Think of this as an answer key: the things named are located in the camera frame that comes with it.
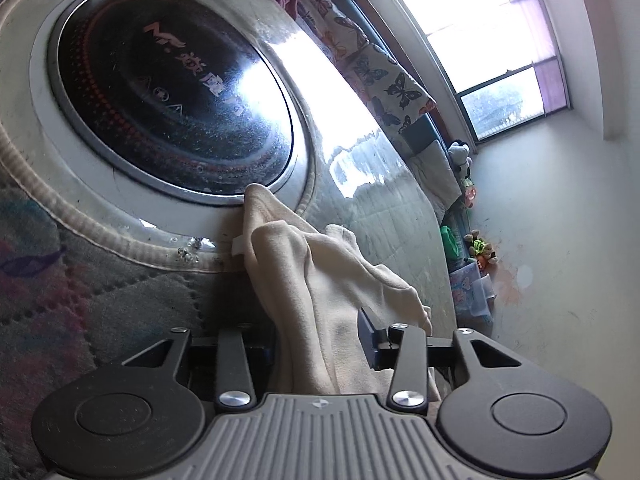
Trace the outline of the cream sweatshirt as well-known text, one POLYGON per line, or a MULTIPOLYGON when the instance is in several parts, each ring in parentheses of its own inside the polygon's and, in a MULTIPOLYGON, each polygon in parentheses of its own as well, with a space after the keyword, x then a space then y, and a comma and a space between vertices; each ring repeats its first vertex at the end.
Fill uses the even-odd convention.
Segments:
POLYGON ((358 338, 363 307, 387 325, 433 331, 416 289, 364 258, 353 232, 317 231, 260 184, 244 193, 242 241, 250 282, 277 329, 275 393, 386 393, 392 373, 372 370, 358 338))

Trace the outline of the clear plastic storage box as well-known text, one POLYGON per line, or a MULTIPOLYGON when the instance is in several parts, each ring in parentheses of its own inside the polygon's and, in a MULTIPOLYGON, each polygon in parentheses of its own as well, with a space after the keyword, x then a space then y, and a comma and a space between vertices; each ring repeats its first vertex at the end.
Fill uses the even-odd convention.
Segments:
POLYGON ((480 267, 471 260, 449 274, 454 310, 458 318, 481 318, 492 322, 489 300, 495 298, 489 275, 480 274, 480 267))

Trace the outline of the small plush toys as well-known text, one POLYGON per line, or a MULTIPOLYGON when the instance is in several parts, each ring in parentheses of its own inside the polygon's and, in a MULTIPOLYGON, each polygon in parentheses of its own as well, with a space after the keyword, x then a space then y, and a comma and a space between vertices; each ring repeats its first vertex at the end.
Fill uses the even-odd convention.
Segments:
POLYGON ((480 236, 479 230, 473 230, 463 237, 466 248, 471 258, 473 258, 480 270, 486 270, 488 266, 494 266, 498 263, 498 257, 494 246, 486 242, 480 236))

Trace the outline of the green bowl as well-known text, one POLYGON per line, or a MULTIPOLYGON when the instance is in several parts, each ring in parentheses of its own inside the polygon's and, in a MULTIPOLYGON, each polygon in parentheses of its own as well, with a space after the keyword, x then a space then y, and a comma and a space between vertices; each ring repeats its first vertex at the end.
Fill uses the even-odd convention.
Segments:
POLYGON ((463 257, 463 252, 460 248, 456 234, 454 234, 454 231, 450 226, 446 226, 446 224, 443 224, 440 227, 439 232, 447 262, 455 266, 463 257))

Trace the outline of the panda plush toy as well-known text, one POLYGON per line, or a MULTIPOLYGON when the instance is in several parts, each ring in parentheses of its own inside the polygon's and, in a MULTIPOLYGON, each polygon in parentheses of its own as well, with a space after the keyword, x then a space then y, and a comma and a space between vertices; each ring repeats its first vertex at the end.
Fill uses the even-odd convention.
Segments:
POLYGON ((471 173, 472 158, 468 144, 454 141, 449 145, 448 155, 451 160, 454 172, 460 178, 468 178, 471 173))

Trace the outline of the grey cushion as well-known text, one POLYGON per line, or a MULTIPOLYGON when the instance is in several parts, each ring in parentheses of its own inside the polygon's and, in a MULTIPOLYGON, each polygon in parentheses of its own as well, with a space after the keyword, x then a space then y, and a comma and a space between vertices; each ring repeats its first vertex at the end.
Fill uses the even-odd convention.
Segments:
POLYGON ((428 144, 410 158, 409 168, 432 203, 436 216, 442 218, 461 196, 460 185, 442 144, 437 140, 428 144))

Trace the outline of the butterfly pillow right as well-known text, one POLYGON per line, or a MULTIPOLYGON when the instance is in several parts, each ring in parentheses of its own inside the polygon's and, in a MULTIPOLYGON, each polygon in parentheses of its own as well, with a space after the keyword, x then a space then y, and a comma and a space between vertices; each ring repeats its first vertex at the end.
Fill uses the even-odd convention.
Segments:
POLYGON ((388 136, 397 136, 436 108, 436 101, 375 44, 357 52, 343 76, 388 136))

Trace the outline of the butterfly pillow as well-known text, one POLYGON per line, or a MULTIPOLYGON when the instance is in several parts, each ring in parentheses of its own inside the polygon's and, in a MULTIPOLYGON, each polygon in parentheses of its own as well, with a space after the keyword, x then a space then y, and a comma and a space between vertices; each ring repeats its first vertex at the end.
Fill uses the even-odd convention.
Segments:
POLYGON ((296 0, 294 21, 339 68, 370 44, 361 27, 332 0, 296 0))
POLYGON ((436 101, 375 44, 357 52, 343 76, 388 136, 397 136, 436 108, 436 101))

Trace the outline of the black round induction cooktop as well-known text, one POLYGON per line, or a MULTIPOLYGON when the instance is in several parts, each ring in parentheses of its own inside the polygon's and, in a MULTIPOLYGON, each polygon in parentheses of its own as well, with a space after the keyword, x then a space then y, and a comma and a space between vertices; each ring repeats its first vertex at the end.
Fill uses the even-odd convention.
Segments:
POLYGON ((292 170, 294 110, 276 71, 195 0, 73 0, 47 64, 78 136, 156 192, 231 205, 292 170))

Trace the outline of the window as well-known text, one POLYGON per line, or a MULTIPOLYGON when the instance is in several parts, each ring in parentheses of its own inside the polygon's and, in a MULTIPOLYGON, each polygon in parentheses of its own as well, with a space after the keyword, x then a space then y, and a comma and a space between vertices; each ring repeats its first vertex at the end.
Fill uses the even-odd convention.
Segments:
POLYGON ((370 0, 400 44, 416 36, 483 142, 570 105, 542 0, 370 0))

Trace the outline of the butterfly pillow left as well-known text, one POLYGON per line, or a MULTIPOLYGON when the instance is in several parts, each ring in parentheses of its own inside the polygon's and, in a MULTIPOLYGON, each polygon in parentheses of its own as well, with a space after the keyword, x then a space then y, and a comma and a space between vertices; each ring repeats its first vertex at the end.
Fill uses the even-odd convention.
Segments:
POLYGON ((339 68, 370 44, 361 27, 332 0, 296 0, 294 21, 339 68))

